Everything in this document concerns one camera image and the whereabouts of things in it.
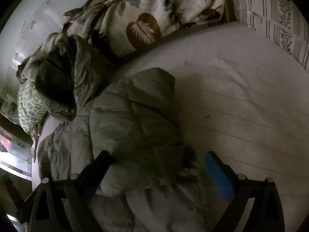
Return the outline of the small floral pillow by wall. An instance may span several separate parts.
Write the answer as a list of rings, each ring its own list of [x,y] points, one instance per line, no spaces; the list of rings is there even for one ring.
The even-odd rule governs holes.
[[[17,101],[9,94],[6,95],[3,101],[1,114],[10,122],[19,125]]]

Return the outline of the leaf print blanket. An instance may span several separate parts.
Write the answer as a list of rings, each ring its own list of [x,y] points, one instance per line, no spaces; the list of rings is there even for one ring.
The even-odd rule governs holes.
[[[32,80],[39,61],[70,35],[123,57],[180,28],[218,22],[224,10],[225,0],[87,0],[63,14],[59,30],[21,62],[16,77],[21,83]]]

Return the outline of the green white patterned pillow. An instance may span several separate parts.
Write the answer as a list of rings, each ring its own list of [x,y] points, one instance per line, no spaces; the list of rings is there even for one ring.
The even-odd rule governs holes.
[[[19,86],[17,108],[19,125],[30,135],[47,112],[43,97],[36,89],[34,81],[27,80]]]

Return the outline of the stained glass door window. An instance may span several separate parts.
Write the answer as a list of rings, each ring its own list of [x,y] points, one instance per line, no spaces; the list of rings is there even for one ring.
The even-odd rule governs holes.
[[[1,127],[1,169],[22,179],[32,180],[30,145]]]

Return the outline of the olive green quilted puffer coat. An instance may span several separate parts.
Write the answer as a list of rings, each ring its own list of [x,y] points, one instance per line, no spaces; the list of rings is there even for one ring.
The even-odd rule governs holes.
[[[174,76],[160,68],[115,83],[83,38],[52,34],[36,87],[62,123],[40,144],[40,177],[65,180],[102,151],[110,167],[88,206],[104,231],[207,231],[205,175],[181,137]]]

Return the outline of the striped floral cushion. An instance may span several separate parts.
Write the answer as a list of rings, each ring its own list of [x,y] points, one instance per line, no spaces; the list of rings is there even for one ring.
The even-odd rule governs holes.
[[[237,21],[263,34],[308,70],[308,23],[292,0],[233,0]]]

